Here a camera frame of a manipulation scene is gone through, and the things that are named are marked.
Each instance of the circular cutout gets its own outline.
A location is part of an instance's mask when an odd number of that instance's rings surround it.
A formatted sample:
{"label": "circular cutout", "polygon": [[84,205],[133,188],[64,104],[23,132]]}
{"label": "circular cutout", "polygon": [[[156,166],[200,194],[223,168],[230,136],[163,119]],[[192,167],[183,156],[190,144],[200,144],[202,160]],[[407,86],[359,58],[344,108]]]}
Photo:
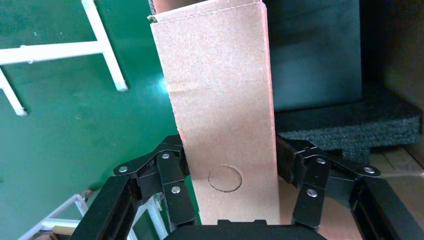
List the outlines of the circular cutout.
{"label": "circular cutout", "polygon": [[239,171],[225,165],[212,168],[207,180],[214,189],[224,193],[234,192],[242,185],[242,175]]}

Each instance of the gray foam pad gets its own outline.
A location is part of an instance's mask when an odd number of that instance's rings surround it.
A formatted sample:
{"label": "gray foam pad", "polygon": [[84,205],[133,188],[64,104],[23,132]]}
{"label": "gray foam pad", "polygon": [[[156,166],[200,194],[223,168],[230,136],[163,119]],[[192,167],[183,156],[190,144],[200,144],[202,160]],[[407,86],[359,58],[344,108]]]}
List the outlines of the gray foam pad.
{"label": "gray foam pad", "polygon": [[343,150],[343,157],[369,162],[370,148],[415,143],[422,112],[380,86],[364,86],[357,103],[275,114],[277,134],[308,140],[322,150]]}

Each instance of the cardboard box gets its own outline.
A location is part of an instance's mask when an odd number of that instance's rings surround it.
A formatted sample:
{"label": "cardboard box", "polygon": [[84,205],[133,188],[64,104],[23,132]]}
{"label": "cardboard box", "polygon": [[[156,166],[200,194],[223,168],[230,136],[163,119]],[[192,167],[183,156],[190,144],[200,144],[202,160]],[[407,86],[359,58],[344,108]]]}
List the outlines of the cardboard box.
{"label": "cardboard box", "polygon": [[150,19],[201,222],[279,224],[267,9],[191,3],[154,0]]}

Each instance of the white plastic pipe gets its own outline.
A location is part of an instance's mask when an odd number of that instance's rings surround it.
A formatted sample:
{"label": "white plastic pipe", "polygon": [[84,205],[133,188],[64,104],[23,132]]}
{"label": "white plastic pipe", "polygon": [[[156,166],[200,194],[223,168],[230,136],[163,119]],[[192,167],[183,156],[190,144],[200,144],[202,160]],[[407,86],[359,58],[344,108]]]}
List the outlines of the white plastic pipe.
{"label": "white plastic pipe", "polygon": [[48,61],[85,55],[101,54],[106,50],[98,41],[22,45],[19,48],[0,49],[0,65]]}
{"label": "white plastic pipe", "polygon": [[109,68],[110,75],[112,75],[116,89],[120,92],[127,91],[128,86],[125,83],[124,77],[122,76],[118,61],[115,58],[114,51],[112,50],[111,43],[109,42],[108,35],[106,34],[105,28],[103,27],[102,20],[100,19],[99,13],[97,12],[94,1],[82,0],[81,2],[84,6],[85,13],[87,14],[88,21],[91,24],[91,28],[93,29],[97,41],[105,46],[103,56]]}
{"label": "white plastic pipe", "polygon": [[0,89],[3,89],[3,92],[6,95],[7,100],[9,100],[10,105],[12,105],[14,112],[18,116],[26,116],[27,112],[25,111],[21,103],[19,102],[18,98],[13,92],[11,85],[9,84],[8,80],[6,79],[6,76],[3,74],[1,69],[0,69]]}

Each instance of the green wall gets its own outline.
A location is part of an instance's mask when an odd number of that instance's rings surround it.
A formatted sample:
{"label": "green wall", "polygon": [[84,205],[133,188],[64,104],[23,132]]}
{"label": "green wall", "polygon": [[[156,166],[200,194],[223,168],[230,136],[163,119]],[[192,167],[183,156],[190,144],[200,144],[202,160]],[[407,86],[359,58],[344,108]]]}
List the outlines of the green wall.
{"label": "green wall", "polygon": [[[0,93],[0,239],[16,239],[119,163],[176,134],[147,0],[96,0],[129,91],[102,55],[2,66],[28,116]],[[1,0],[0,49],[95,41],[79,0]]]}

